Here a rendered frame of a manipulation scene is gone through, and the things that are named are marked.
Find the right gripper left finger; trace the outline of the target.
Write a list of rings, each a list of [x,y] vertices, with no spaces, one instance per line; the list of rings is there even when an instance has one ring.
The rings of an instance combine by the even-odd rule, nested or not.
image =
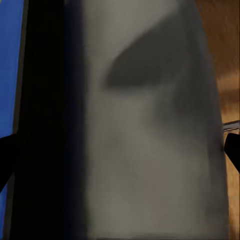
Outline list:
[[[26,152],[21,133],[0,138],[0,193]]]

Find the folder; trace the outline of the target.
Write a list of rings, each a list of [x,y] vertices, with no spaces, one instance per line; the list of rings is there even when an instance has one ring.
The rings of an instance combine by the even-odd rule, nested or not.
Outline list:
[[[0,139],[18,133],[0,240],[63,240],[64,0],[0,0]]]

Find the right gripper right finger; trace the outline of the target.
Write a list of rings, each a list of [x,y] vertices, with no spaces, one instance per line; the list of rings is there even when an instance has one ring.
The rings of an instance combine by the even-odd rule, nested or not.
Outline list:
[[[240,134],[227,135],[224,151],[240,173]]]

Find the swivel chair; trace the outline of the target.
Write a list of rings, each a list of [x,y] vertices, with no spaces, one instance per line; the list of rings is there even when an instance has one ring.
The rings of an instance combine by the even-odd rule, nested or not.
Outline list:
[[[195,0],[64,0],[62,240],[229,240],[209,48]]]

